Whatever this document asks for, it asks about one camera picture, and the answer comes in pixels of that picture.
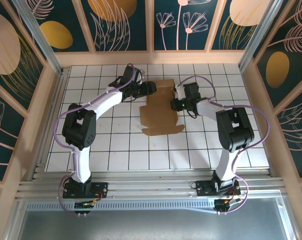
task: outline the flattened cardboard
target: flattened cardboard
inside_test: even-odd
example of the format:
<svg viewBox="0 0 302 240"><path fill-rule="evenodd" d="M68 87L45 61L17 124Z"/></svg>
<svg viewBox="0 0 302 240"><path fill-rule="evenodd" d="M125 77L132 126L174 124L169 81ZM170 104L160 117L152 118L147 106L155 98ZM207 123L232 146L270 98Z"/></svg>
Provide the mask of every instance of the flattened cardboard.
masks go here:
<svg viewBox="0 0 302 240"><path fill-rule="evenodd" d="M156 92L146 97L146 105L140 107L142 132L148 136L178 134L185 129L178 125L178 114L170 107L170 101L175 97L175 82L173 79L155 80Z"/></svg>

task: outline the black cable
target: black cable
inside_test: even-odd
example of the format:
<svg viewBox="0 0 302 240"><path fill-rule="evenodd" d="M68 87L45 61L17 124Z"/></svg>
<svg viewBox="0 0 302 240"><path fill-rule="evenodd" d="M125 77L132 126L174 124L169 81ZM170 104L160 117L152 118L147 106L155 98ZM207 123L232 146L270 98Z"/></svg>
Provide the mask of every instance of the black cable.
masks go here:
<svg viewBox="0 0 302 240"><path fill-rule="evenodd" d="M187 114L189 114L189 116L193 119L196 119L198 116L196 114L194 114L194 116L191 115L189 110L186 110Z"/></svg>
<svg viewBox="0 0 302 240"><path fill-rule="evenodd" d="M63 188L65 188L65 184L66 184L66 181L68 181L68 180L70 180L71 179L71 177L68 177L66 180L64 180L64 182L63 182Z"/></svg>
<svg viewBox="0 0 302 240"><path fill-rule="evenodd" d="M132 103L133 101L135 101L137 99L137 97L133 100L130 100L130 101L122 101L122 103Z"/></svg>

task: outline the grid tile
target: grid tile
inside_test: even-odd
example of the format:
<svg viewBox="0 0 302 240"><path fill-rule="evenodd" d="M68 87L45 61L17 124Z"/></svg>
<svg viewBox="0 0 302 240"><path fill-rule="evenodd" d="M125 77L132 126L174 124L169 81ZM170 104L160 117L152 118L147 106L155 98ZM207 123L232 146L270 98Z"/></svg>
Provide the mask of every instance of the grid tile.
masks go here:
<svg viewBox="0 0 302 240"><path fill-rule="evenodd" d="M210 74L226 74L225 68L222 63L210 63L209 64Z"/></svg>
<svg viewBox="0 0 302 240"><path fill-rule="evenodd" d="M164 75L179 75L178 64L163 64Z"/></svg>
<svg viewBox="0 0 302 240"><path fill-rule="evenodd" d="M91 152L90 153L90 171L92 172L102 172L108 170L109 164L109 152Z"/></svg>
<svg viewBox="0 0 302 240"><path fill-rule="evenodd" d="M112 134L110 151L129 151L129 134Z"/></svg>
<svg viewBox="0 0 302 240"><path fill-rule="evenodd" d="M47 166L48 172L65 172L69 162L69 152L53 152Z"/></svg>
<svg viewBox="0 0 302 240"><path fill-rule="evenodd" d="M185 132L168 135L169 150L188 149L187 135Z"/></svg>
<svg viewBox="0 0 302 240"><path fill-rule="evenodd" d="M225 74L212 75L212 82L215 87L229 87L227 75Z"/></svg>
<svg viewBox="0 0 302 240"><path fill-rule="evenodd" d="M149 137L150 150L167 150L168 148L168 135L150 136Z"/></svg>
<svg viewBox="0 0 302 240"><path fill-rule="evenodd" d="M113 134L128 134L130 133L130 117L114 117L112 120Z"/></svg>
<svg viewBox="0 0 302 240"><path fill-rule="evenodd" d="M84 77L86 70L87 66L72 66L69 77Z"/></svg>
<svg viewBox="0 0 302 240"><path fill-rule="evenodd" d="M150 170L169 169L169 151L150 151L149 166Z"/></svg>
<svg viewBox="0 0 302 240"><path fill-rule="evenodd" d="M99 89L100 77L99 76L86 76L84 78L83 89Z"/></svg>
<svg viewBox="0 0 302 240"><path fill-rule="evenodd" d="M81 103L88 103L98 96L98 89L85 89L81 93Z"/></svg>
<svg viewBox="0 0 302 240"><path fill-rule="evenodd" d="M130 151L129 170L149 170L149 152Z"/></svg>
<svg viewBox="0 0 302 240"><path fill-rule="evenodd" d="M101 65L87 66L85 76L86 77L99 77L101 75Z"/></svg>
<svg viewBox="0 0 302 240"><path fill-rule="evenodd" d="M245 85L240 74L227 74L226 76L230 87L241 87Z"/></svg>
<svg viewBox="0 0 302 240"><path fill-rule="evenodd" d="M84 77L70 77L66 89L67 90L79 90L83 87Z"/></svg>
<svg viewBox="0 0 302 240"><path fill-rule="evenodd" d="M211 75L199 75L199 74L197 74L197 76L204 77L204 78L208 79L212 83ZM203 79L201 77L195 77L196 82L199 85L199 87L211 88L210 83L208 83L205 79Z"/></svg>
<svg viewBox="0 0 302 240"><path fill-rule="evenodd" d="M179 74L180 75L194 75L195 69L193 64L179 64Z"/></svg>
<svg viewBox="0 0 302 240"><path fill-rule="evenodd" d="M189 150L191 169L209 169L209 153L208 150Z"/></svg>
<svg viewBox="0 0 302 240"><path fill-rule="evenodd" d="M162 75L163 76L163 66L162 64L149 64L147 66L147 75L154 76L154 75Z"/></svg>
<svg viewBox="0 0 302 240"><path fill-rule="evenodd" d="M129 152L128 151L111 151L109 157L109 170L128 170Z"/></svg>
<svg viewBox="0 0 302 240"><path fill-rule="evenodd" d="M193 64L196 75L210 75L209 65L207 63Z"/></svg>
<svg viewBox="0 0 302 240"><path fill-rule="evenodd" d="M169 151L170 169L190 169L188 150Z"/></svg>
<svg viewBox="0 0 302 240"><path fill-rule="evenodd" d="M117 75L117 65L103 65L101 76L116 76Z"/></svg>
<svg viewBox="0 0 302 240"><path fill-rule="evenodd" d="M246 91L246 88L244 86L238 87L238 86L232 86L230 87L233 100L248 100L248 94Z"/></svg>
<svg viewBox="0 0 302 240"><path fill-rule="evenodd" d="M236 63L225 63L224 69L226 74L240 74L239 66Z"/></svg>
<svg viewBox="0 0 302 240"><path fill-rule="evenodd" d="M216 98L213 101L227 105L250 105L244 83L236 64L138 64L145 71L145 81L174 79L179 84L195 74L213 82ZM73 66L63 93L60 113L68 110L71 103L88 102L102 94L108 85L121 76L126 65ZM200 77L196 81L201 97L212 97L210 84ZM140 107L146 97L134 102L120 103L107 110L96 122L96 137L90 149L90 169L93 172L160 169L209 169L219 164L222 146L217 123L207 117L192 119L186 111L178 112L177 125L185 125L183 132L171 135L147 136L140 122ZM252 124L256 143L261 139L251 109L246 109ZM64 119L57 128L61 135ZM268 160L259 144L243 153L238 168L267 167ZM69 149L52 141L46 171L71 171L72 156Z"/></svg>

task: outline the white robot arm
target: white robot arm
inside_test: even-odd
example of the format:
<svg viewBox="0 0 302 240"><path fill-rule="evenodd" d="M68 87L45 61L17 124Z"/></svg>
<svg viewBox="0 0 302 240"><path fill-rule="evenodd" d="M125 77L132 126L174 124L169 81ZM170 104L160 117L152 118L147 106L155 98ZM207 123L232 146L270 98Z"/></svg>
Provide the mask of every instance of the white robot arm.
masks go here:
<svg viewBox="0 0 302 240"><path fill-rule="evenodd" d="M254 140L254 132L245 109L224 108L219 104L213 104L207 97L201 98L196 82L178 86L175 90L176 98L170 103L171 109L186 110L189 114L193 112L193 116L190 114L193 118L203 116L216 121L219 141L223 149L219 164L213 172L212 190L216 193L228 191L235 185L235 172L242 150Z"/></svg>
<svg viewBox="0 0 302 240"><path fill-rule="evenodd" d="M134 80L128 85L135 73ZM82 105L72 103L66 114L62 135L65 142L74 149L73 155L73 174L68 178L64 192L72 192L69 197L84 198L90 195L92 189L91 172L89 166L90 147L96 137L96 122L98 118L108 109L112 108L125 99L133 97L134 99L153 94L157 91L156 84L152 81L142 82L143 73L139 69L133 69L127 66L123 76L118 77L114 82L108 85L105 93L89 102L85 108Z"/></svg>

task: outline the purple cable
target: purple cable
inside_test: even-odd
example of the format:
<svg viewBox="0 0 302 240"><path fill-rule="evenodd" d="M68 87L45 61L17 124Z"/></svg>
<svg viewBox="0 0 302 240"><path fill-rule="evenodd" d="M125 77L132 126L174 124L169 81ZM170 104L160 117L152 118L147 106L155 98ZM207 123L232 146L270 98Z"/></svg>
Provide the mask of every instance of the purple cable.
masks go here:
<svg viewBox="0 0 302 240"><path fill-rule="evenodd" d="M83 105L83 106L81 106L81 107L74 108L74 109L71 109L71 110L68 110L68 111L62 113L62 114L56 119L56 121L55 121L55 123L54 123L54 126L53 126L53 137L54 137L54 140L55 140L55 141L57 142L57 144L59 144L62 148L70 149L70 150L72 151L73 168L74 168L74 170L73 170L73 172L72 172L70 175L65 175L65 176L61 179L60 184L59 184L59 187L58 187L58 192L57 192L57 197L58 197L58 200L59 200L59 203L60 203L62 209L63 209L64 211L66 211L67 213L69 213L69 214L78 216L78 214L76 214L76 213L73 212L73 211L67 210L67 209L63 206L63 203L62 203L62 200L61 200L61 196L60 196L60 191L61 191L61 187L62 187L62 185L63 185L63 182L64 182L66 179L71 178L71 177L75 174L75 171L77 170L76 153L75 153L76 149L75 149L74 147L72 147L72 146L64 145L63 143L60 142L60 140L59 140L58 137L57 137L58 123L59 123L59 121L61 120L61 118L62 118L63 116L65 116L65 115L67 115L67 114L69 114L69 113L73 113L73 112L79 111L79 110L81 110L81 109L85 109L85 108L89 107L90 105L95 104L97 101L99 101L99 100L100 100L101 98L103 98L105 95L109 95L109 94L111 94L111 93L114 93L114 92L118 91L119 89L122 89L122 88L126 87L127 85L129 85L129 84L133 81L133 79L135 78L136 70L135 70L135 67L133 66L132 63L128 63L127 66L133 67L132 76L131 76L130 80L129 80L127 83L125 83L124 85L119 86L119 87L117 87L117 88L115 88L115 89L112 89L112 90L110 90L110 91L108 91L108 92L103 93L102 95L98 96L96 99L94 99L92 102L90 102L90 103L88 103L88 104L86 104L86 105Z"/></svg>
<svg viewBox="0 0 302 240"><path fill-rule="evenodd" d="M212 97L208 97L208 99L213 99L213 98L216 97L216 89L215 89L215 86L213 85L213 83L212 83L209 79L207 79L207 78L204 77L204 76L199 76L199 75L189 76L189 77L187 77L186 79L184 79L181 83L179 83L179 84L177 85L177 87L180 87L186 80L189 80L189 79L192 79L192 78L201 78L201 79L206 80L206 81L211 85L211 87L213 88L213 96L212 96Z"/></svg>
<svg viewBox="0 0 302 240"><path fill-rule="evenodd" d="M235 173L235 170L234 170L234 166L235 166L235 164L236 164L236 161L237 161L237 159L238 159L238 156L239 156L240 153L243 153L244 151L246 151L246 150L248 150L248 149L250 149L250 148L253 148L253 147L257 146L258 144L263 143L263 142L267 139L267 137L269 136L269 133L270 133L270 121L269 121L269 119L268 119L268 116L267 116L262 110L260 110L259 108L255 107L255 106L249 106L249 105L222 105L222 104L216 103L216 102L214 102L214 101L211 101L210 99L212 99L212 98L214 98L214 97L216 96L216 88L215 88L215 86L213 85L213 83L212 83L210 80L208 80L207 78L205 78L205 77L203 77L203 76L195 75L195 76L187 77L187 78L184 79L181 83L179 83L177 86L179 87L179 86L181 86L186 80L189 80L189 79L195 78L195 77L202 78L202 79L206 80L206 81L211 85L211 87L213 88L214 96L208 98L210 104L212 104L212 105L214 105L214 106L216 106L216 107L219 107L219 108L249 108L249 109L252 109L252 110L254 110L254 111L257 111L257 112L261 113L261 114L263 115L265 121L266 121L266 133L265 133L265 135L263 136L263 138L261 138L260 141L258 141L258 142L256 142L256 143L254 143L254 144L252 144L252 145L250 145L250 146L248 146L248 147L246 147L246 148L240 150L240 151L236 154L235 158L234 158L233 161L232 161L232 164L231 164L232 172L233 172L233 174L234 174L238 179L242 180L242 181L244 182L244 184L246 185L246 195L245 195L245 198L244 198L243 202L241 202L241 204L240 204L239 206L237 206L237 207L235 207L234 209L229 210L229 211L221 211L221 212L219 212L219 213L222 213L222 214L225 214L225 215L226 215L226 214L228 214L228 213L232 213L232 212L238 210L239 208L241 208L241 207L246 203L246 201L247 201L247 199L248 199L248 195L249 195L249 185L248 185L247 181L244 180L244 179L243 179L242 177L240 177L239 175L237 175L237 174Z"/></svg>

